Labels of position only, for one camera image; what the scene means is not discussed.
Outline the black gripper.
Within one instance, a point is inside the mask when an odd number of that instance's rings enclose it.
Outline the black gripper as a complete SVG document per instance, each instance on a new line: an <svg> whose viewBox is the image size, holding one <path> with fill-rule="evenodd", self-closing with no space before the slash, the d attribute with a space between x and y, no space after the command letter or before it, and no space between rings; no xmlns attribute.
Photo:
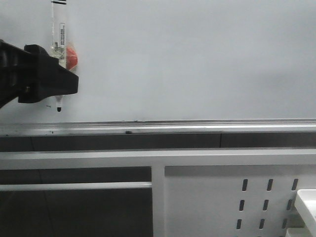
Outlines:
<svg viewBox="0 0 316 237"><path fill-rule="evenodd" d="M18 97L19 103L37 103L51 96L78 92L79 77L59 64L37 44L24 50L0 41L0 106Z"/></svg>

